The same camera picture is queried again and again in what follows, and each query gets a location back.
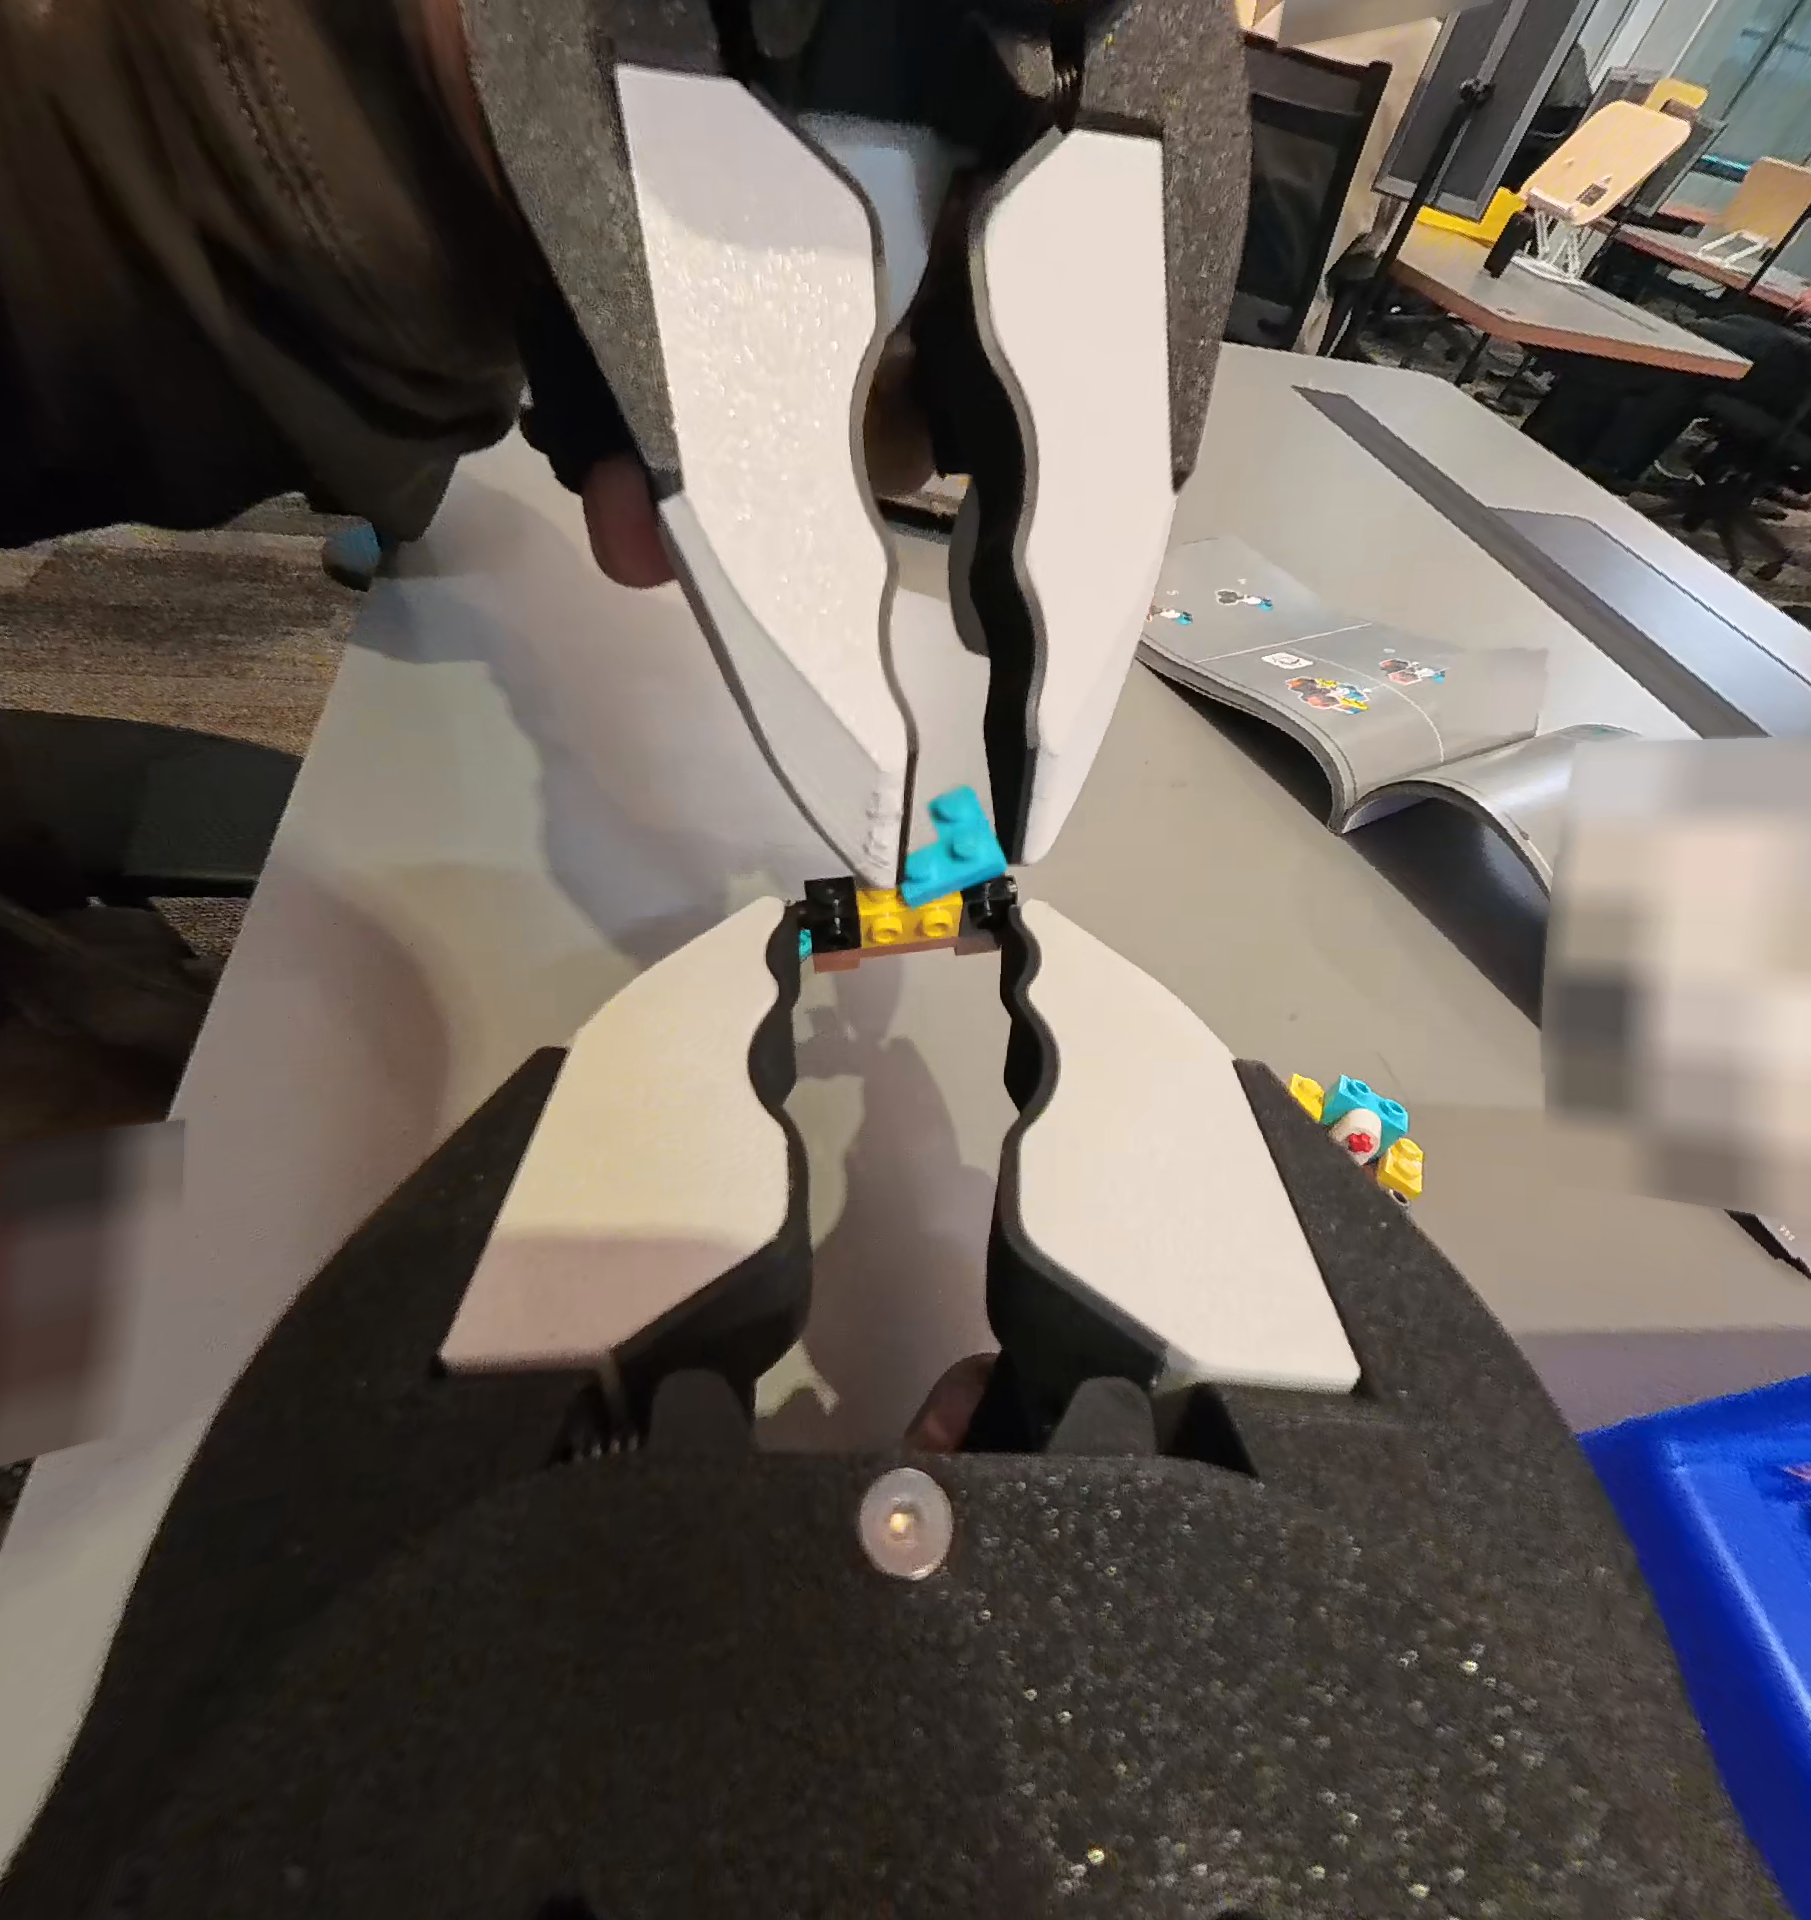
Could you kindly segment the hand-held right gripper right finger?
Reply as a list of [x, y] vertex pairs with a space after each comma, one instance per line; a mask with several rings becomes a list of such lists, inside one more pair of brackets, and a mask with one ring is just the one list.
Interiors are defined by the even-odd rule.
[[1052, 904], [1014, 908], [1000, 952], [988, 1316], [1026, 1381], [1348, 1395], [1358, 1356], [1230, 1045]]

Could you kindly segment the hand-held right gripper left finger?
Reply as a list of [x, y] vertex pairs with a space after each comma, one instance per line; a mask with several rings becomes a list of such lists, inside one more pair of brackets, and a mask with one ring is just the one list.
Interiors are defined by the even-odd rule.
[[576, 1032], [441, 1346], [453, 1374], [760, 1378], [812, 1302], [798, 913], [738, 908]]

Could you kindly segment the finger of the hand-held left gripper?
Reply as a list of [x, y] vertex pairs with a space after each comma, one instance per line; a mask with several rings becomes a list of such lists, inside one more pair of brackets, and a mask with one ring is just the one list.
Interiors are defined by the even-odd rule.
[[974, 206], [954, 415], [960, 636], [998, 837], [1044, 860], [1134, 659], [1176, 504], [1156, 139], [1050, 132]]
[[796, 804], [890, 888], [918, 741], [866, 421], [920, 283], [920, 130], [790, 121], [732, 78], [636, 61], [616, 87], [678, 433], [678, 575]]

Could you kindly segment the yellow and brown brick assembly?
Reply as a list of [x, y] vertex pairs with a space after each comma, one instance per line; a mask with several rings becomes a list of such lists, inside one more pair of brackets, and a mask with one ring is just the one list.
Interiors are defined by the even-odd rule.
[[808, 963], [822, 971], [852, 971], [888, 954], [992, 952], [1016, 901], [1012, 875], [924, 908], [910, 908], [896, 888], [866, 888], [850, 875], [810, 877], [798, 901], [798, 925], [810, 927], [814, 936]]

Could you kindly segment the person's left forearm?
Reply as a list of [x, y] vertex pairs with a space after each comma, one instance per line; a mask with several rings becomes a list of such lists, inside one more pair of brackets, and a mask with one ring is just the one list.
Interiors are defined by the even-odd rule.
[[517, 417], [523, 240], [421, 3], [0, 3], [0, 548], [421, 537]]

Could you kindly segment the grey desk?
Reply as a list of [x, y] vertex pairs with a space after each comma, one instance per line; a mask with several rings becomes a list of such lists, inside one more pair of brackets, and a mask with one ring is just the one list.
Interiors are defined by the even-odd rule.
[[[1424, 372], [1232, 348], [1176, 539], [1238, 532], [1344, 611], [1566, 654], [1548, 723], [1662, 727], [1642, 688], [1298, 386], [1490, 509], [1604, 521], [1811, 676], [1811, 636]], [[748, 900], [832, 869], [676, 587], [594, 569], [521, 437], [471, 459], [363, 601], [185, 1078], [185, 1193], [141, 1248], [113, 1437], [31, 1473], [0, 1552], [0, 1873], [67, 1759], [165, 1507], [253, 1351], [325, 1261], [537, 1048]], [[1416, 1219], [1572, 1426], [1811, 1374], [1811, 1282], [1730, 1219], [1544, 1173], [1534, 933], [1504, 845], [1438, 804], [1354, 837], [1136, 667], [1028, 881], [1274, 1067], [1378, 1075], [1432, 1155]], [[874, 1451], [988, 1344], [984, 1248], [1008, 1040], [982, 958], [806, 985], [794, 1115], [814, 1155], [808, 1344], [832, 1408], [774, 1445]]]

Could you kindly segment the background office desk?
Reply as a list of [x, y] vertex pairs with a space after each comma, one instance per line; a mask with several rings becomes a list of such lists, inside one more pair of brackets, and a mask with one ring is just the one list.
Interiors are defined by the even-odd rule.
[[1588, 282], [1514, 261], [1490, 273], [1490, 247], [1456, 232], [1412, 227], [1390, 277], [1474, 331], [1536, 351], [1740, 379], [1750, 360]]

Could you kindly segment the person's left hand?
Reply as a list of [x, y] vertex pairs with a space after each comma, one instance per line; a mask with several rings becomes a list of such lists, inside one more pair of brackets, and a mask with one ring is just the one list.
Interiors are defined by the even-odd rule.
[[638, 592], [676, 580], [650, 478], [634, 453], [594, 459], [582, 470], [578, 494], [588, 546], [604, 577]]

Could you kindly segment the person's right hand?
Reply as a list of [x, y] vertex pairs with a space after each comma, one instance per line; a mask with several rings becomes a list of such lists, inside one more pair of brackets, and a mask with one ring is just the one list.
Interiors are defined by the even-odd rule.
[[966, 1434], [984, 1402], [996, 1351], [978, 1351], [954, 1360], [926, 1392], [910, 1420], [902, 1445], [910, 1453], [956, 1453], [966, 1450]]

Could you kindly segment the multicoloured brick model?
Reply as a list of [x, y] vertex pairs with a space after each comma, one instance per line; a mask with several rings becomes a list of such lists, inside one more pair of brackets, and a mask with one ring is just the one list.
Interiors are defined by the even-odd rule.
[[1288, 1091], [1398, 1204], [1410, 1206], [1422, 1196], [1426, 1153], [1410, 1135], [1410, 1115], [1396, 1097], [1344, 1072], [1328, 1083], [1294, 1072]]

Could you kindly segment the black mesh office chair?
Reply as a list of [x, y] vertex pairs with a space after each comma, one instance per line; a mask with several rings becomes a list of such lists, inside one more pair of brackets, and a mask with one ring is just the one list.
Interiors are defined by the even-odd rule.
[[1246, 37], [1252, 180], [1224, 339], [1288, 351], [1324, 288], [1392, 66]]

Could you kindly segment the brick instruction booklet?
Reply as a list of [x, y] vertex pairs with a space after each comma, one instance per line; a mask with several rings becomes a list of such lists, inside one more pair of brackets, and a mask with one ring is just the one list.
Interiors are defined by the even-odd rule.
[[1140, 658], [1310, 756], [1334, 833], [1438, 806], [1508, 854], [1554, 1142], [1811, 1234], [1811, 736], [1702, 737], [1580, 636], [1420, 636], [1230, 535], [1168, 551]]

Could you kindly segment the grey monitor on stand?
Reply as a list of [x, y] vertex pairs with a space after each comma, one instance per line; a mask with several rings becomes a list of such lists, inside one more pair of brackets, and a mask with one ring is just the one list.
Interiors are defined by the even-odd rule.
[[1484, 2], [1446, 16], [1374, 180], [1378, 193], [1470, 221], [1576, 47], [1592, 2]]

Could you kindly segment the plain wooden chair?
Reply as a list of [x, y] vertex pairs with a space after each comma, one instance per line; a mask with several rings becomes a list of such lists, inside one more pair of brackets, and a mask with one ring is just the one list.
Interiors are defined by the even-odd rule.
[[1758, 156], [1702, 232], [1702, 250], [1732, 263], [1772, 252], [1811, 208], [1811, 165]]
[[1560, 142], [1518, 190], [1544, 220], [1588, 227], [1658, 172], [1694, 132], [1682, 114], [1610, 102]]

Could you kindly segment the blue storage bin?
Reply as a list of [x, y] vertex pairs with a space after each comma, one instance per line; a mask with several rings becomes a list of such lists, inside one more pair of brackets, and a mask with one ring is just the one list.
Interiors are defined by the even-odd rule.
[[1811, 1916], [1811, 1374], [1584, 1434], [1734, 1805]]

